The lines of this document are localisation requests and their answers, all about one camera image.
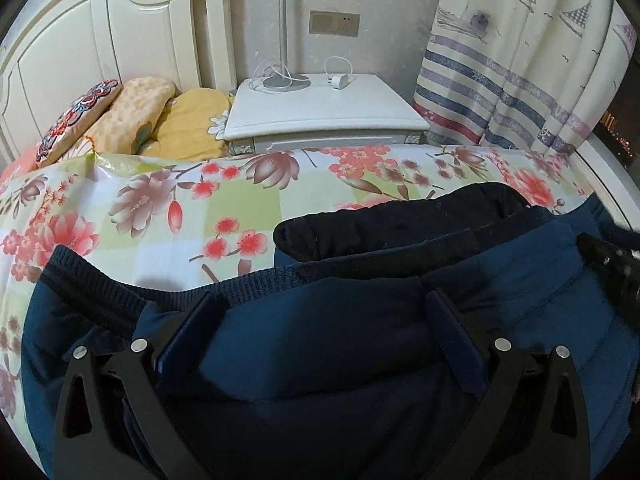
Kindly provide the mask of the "navy blue padded jacket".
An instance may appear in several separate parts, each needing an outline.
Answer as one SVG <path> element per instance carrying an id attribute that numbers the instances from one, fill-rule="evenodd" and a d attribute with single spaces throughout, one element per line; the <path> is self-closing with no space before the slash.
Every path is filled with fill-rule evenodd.
<path id="1" fill-rule="evenodd" d="M 503 184 L 280 223 L 270 269 L 183 292 L 116 282 L 55 248 L 22 342 L 27 426 L 54 476 L 58 401 L 73 351 L 119 352 L 203 292 L 228 302 L 202 346 L 157 375 L 171 425 L 206 479 L 436 479 L 478 407 L 426 314 L 441 290 L 491 338 L 573 358 L 592 479 L 629 432 L 638 400 L 639 299 L 615 300 L 576 238 L 636 258 L 637 232 L 597 196 L 557 216 Z M 107 395 L 114 443 L 151 467 L 122 389 Z"/>

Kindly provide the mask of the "floral pink green bedspread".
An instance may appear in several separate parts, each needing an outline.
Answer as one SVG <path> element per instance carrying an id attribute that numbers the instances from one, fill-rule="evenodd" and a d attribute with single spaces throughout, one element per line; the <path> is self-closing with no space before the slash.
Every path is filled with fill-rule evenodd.
<path id="1" fill-rule="evenodd" d="M 184 289 L 268 266 L 286 219 L 510 185 L 564 214 L 590 194 L 567 159 L 496 148 L 375 145 L 174 162 L 87 155 L 1 185 L 1 411 L 21 429 L 29 298 L 58 246 L 116 280 Z"/>

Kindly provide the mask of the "sailboat print striped curtain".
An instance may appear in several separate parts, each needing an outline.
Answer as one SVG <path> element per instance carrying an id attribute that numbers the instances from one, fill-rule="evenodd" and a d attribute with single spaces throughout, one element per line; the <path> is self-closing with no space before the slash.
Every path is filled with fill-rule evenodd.
<path id="1" fill-rule="evenodd" d="M 570 155 L 636 43 L 616 0 L 439 0 L 413 104 L 433 143 Z"/>

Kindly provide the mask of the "orange patterned pillow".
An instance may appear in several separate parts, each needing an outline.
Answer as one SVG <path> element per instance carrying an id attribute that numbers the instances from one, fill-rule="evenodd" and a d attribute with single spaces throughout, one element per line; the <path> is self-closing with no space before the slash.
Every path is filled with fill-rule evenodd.
<path id="1" fill-rule="evenodd" d="M 175 84 L 160 77 L 130 79 L 108 110 L 82 136 L 93 151 L 134 155 L 149 139 Z"/>

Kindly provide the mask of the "white nightstand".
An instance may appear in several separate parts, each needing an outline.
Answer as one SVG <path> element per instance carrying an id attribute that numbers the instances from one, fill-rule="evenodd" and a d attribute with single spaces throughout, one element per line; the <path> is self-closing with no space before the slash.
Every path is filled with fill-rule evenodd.
<path id="1" fill-rule="evenodd" d="M 419 144 L 430 124 L 375 75 L 349 77 L 338 90 L 323 74 L 298 90 L 269 91 L 244 81 L 221 137 L 231 154 L 302 148 Z"/>

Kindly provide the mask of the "yellow floral pillow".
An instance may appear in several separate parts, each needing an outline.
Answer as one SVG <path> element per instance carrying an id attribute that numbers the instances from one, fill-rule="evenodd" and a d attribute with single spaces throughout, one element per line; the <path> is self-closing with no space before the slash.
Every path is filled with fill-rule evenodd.
<path id="1" fill-rule="evenodd" d="M 196 88 L 181 93 L 166 103 L 139 154 L 187 162 L 226 157 L 222 136 L 231 107 L 232 101 L 218 90 Z"/>

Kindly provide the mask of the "embroidered red blue pillow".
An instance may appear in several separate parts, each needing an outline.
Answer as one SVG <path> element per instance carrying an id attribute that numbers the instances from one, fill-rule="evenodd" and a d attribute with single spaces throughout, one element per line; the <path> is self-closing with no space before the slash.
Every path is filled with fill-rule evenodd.
<path id="1" fill-rule="evenodd" d="M 41 139 L 35 156 L 38 168 L 54 164 L 101 117 L 112 104 L 122 84 L 107 79 L 77 98 Z"/>

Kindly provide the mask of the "silver lamp with round base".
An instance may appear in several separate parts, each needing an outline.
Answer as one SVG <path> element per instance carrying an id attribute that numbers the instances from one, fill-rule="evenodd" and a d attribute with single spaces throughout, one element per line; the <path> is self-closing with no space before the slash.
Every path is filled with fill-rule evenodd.
<path id="1" fill-rule="evenodd" d="M 271 67 L 271 74 L 264 80 L 269 92 L 285 93 L 306 89 L 310 79 L 294 74 L 288 68 L 288 0 L 279 0 L 279 62 Z"/>

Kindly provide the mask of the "cream wooden headboard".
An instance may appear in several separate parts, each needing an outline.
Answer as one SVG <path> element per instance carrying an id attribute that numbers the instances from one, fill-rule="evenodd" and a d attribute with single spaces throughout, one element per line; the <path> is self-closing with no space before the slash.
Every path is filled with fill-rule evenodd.
<path id="1" fill-rule="evenodd" d="M 1 48 L 1 155 L 32 148 L 105 79 L 236 87 L 231 0 L 46 0 Z"/>

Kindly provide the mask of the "bronze wall switch plate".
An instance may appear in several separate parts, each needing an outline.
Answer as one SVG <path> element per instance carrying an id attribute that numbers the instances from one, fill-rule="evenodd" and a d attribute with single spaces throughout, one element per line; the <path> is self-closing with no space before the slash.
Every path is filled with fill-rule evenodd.
<path id="1" fill-rule="evenodd" d="M 309 13 L 309 33 L 311 35 L 357 37 L 359 25 L 359 14 L 329 11 L 311 11 Z"/>

